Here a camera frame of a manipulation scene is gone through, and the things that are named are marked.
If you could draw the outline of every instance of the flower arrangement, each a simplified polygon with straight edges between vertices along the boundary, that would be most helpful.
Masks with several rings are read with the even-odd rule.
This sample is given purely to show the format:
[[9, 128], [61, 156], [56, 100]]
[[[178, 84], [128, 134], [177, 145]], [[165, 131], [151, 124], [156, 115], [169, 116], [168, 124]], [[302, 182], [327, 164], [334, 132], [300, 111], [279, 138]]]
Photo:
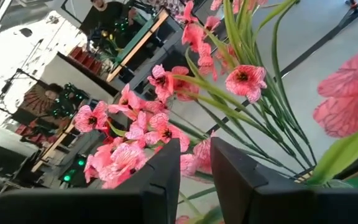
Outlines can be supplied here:
[[[231, 3], [230, 0], [214, 0], [212, 10], [216, 10], [221, 4], [224, 7], [224, 23], [228, 37], [228, 42], [224, 42], [213, 34], [220, 20], [210, 16], [202, 26], [198, 19], [191, 15], [193, 1], [188, 1], [184, 14], [177, 18], [185, 25], [182, 43], [190, 46], [186, 51], [188, 68], [177, 66], [171, 71], [166, 71], [161, 65], [156, 65], [148, 77], [150, 84], [155, 87], [155, 101], [140, 99], [126, 85], [118, 104], [107, 105], [100, 102], [93, 111], [88, 106], [80, 108], [75, 116], [75, 126], [78, 130], [105, 130], [110, 126], [119, 136], [99, 147], [95, 155], [88, 157], [85, 167], [87, 181], [92, 177], [99, 178], [104, 182], [103, 188], [115, 188], [145, 164], [146, 149], [158, 152], [169, 140], [178, 138], [182, 153], [181, 174], [212, 183], [210, 145], [211, 137], [215, 134], [206, 134], [191, 123], [184, 125], [170, 120], [169, 114], [174, 112], [167, 108], [166, 102], [172, 96], [181, 101], [197, 103], [222, 130], [244, 146], [245, 153], [285, 169], [287, 172], [281, 172], [282, 175], [300, 180], [301, 184], [324, 185], [335, 174], [354, 162], [358, 158], [358, 55], [337, 73], [321, 82], [318, 87], [318, 93], [327, 97], [327, 100], [316, 108], [313, 118], [328, 135], [341, 139], [317, 161], [311, 144], [291, 109], [277, 58], [278, 27], [283, 16], [298, 0], [284, 0], [272, 9], [256, 29], [253, 29], [252, 16], [259, 6], [266, 2], [233, 0]], [[273, 28], [273, 71], [267, 71], [260, 57], [256, 39], [259, 30], [275, 16], [278, 16], [278, 19]], [[206, 42], [207, 39], [217, 47], [215, 54], [211, 45]], [[189, 50], [199, 55], [197, 65], [190, 60]], [[220, 76], [216, 62], [221, 64]], [[226, 73], [228, 76], [224, 78], [228, 92], [219, 89], [206, 78], [212, 75], [212, 80], [216, 81], [223, 78]], [[209, 96], [199, 94], [200, 89], [206, 90]], [[247, 99], [255, 113], [251, 113], [248, 107], [238, 102], [233, 95]], [[223, 123], [206, 105], [222, 111], [241, 133]], [[107, 111], [120, 111], [133, 120], [129, 131], [105, 125], [110, 124], [106, 122]], [[300, 177], [284, 162], [264, 151], [249, 135], [244, 124], [275, 142], [277, 147], [296, 161], [303, 170], [313, 170], [311, 178], [306, 180]], [[197, 197], [212, 191], [208, 189]], [[195, 196], [181, 196], [199, 215], [197, 209], [189, 202], [189, 199]], [[211, 212], [219, 213], [219, 209], [214, 208]], [[207, 214], [200, 217], [216, 216]], [[191, 220], [188, 217], [180, 217], [178, 223], [191, 223]]]

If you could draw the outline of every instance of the desk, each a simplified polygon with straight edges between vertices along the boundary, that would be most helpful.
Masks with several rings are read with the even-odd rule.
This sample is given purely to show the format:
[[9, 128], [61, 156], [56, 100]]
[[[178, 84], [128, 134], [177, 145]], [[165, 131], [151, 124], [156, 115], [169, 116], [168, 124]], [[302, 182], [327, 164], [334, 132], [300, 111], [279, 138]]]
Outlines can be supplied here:
[[73, 130], [74, 128], [74, 119], [71, 120], [68, 127], [60, 134], [59, 138], [45, 151], [43, 156], [41, 157], [41, 161], [38, 161], [35, 166], [31, 169], [31, 172], [37, 171], [37, 169], [44, 163], [42, 160], [46, 160], [48, 156], [50, 156], [56, 147], [64, 140], [64, 138]]
[[117, 58], [120, 62], [114, 63], [112, 72], [107, 77], [107, 82], [111, 82], [122, 67], [134, 56], [134, 54], [146, 43], [147, 39], [161, 26], [161, 24], [168, 18], [169, 14], [165, 9], [162, 9], [154, 19], [151, 19], [144, 24], [135, 37], [126, 45], [124, 50], [120, 52]]

